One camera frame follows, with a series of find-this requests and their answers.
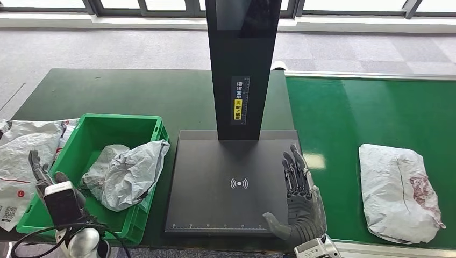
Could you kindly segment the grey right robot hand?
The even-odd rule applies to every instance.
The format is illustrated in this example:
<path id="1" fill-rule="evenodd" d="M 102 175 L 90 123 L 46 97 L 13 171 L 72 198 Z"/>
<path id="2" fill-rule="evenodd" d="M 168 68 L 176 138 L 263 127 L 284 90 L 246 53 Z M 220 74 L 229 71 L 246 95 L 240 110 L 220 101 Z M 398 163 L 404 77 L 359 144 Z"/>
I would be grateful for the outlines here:
<path id="1" fill-rule="evenodd" d="M 290 145 L 289 152 L 283 152 L 281 162 L 286 187 L 287 223 L 281 223 L 272 213 L 265 212 L 262 217 L 269 231 L 292 246 L 325 238 L 327 224 L 320 190 L 295 144 Z"/>

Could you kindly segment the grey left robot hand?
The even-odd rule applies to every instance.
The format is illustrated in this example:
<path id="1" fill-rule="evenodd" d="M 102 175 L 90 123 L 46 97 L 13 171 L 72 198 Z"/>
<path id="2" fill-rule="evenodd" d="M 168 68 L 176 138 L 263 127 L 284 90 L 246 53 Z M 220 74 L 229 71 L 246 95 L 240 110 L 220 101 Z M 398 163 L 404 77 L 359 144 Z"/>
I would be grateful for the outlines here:
<path id="1" fill-rule="evenodd" d="M 48 173 L 49 165 L 48 163 L 41 165 L 39 153 L 37 150 L 31 150 L 29 152 L 28 162 L 31 166 L 33 175 L 37 181 L 35 184 L 35 188 L 41 200 L 44 200 L 45 189 L 48 186 L 69 181 L 67 175 L 60 171 L 56 172 L 54 174 L 54 177 L 51 178 L 51 176 Z"/>

